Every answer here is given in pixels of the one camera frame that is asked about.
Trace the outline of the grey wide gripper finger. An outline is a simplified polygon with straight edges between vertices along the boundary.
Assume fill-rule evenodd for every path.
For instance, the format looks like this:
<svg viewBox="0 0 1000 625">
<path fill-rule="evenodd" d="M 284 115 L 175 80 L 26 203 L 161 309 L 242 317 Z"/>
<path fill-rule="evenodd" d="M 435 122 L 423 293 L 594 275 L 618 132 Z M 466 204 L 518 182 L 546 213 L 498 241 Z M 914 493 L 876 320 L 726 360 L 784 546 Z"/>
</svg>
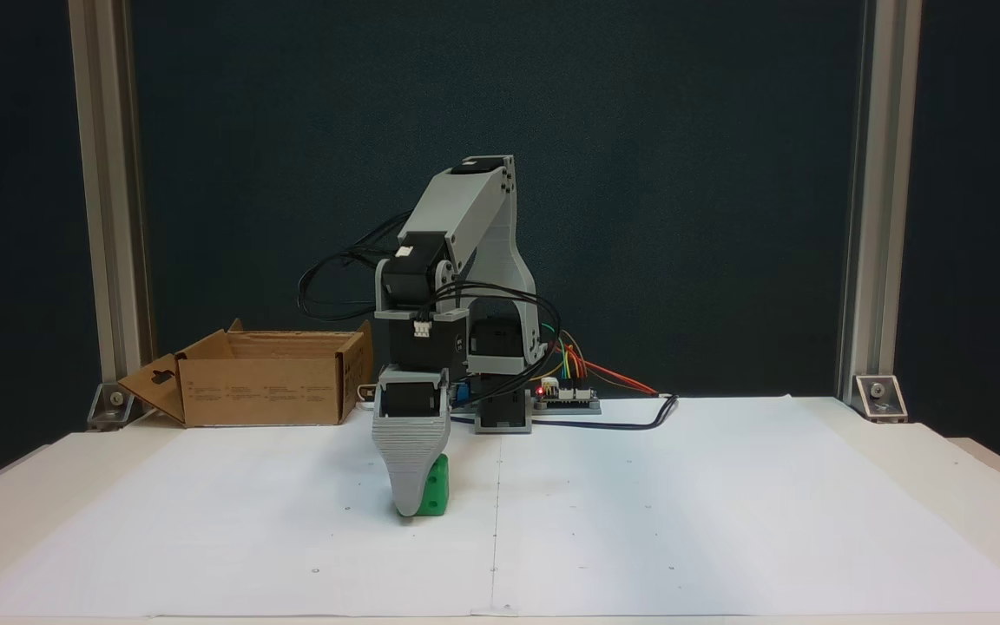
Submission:
<svg viewBox="0 0 1000 625">
<path fill-rule="evenodd" d="M 400 515 L 417 515 L 429 472 L 444 452 L 449 435 L 448 416 L 373 417 L 372 440 L 384 459 L 392 501 Z"/>
</svg>

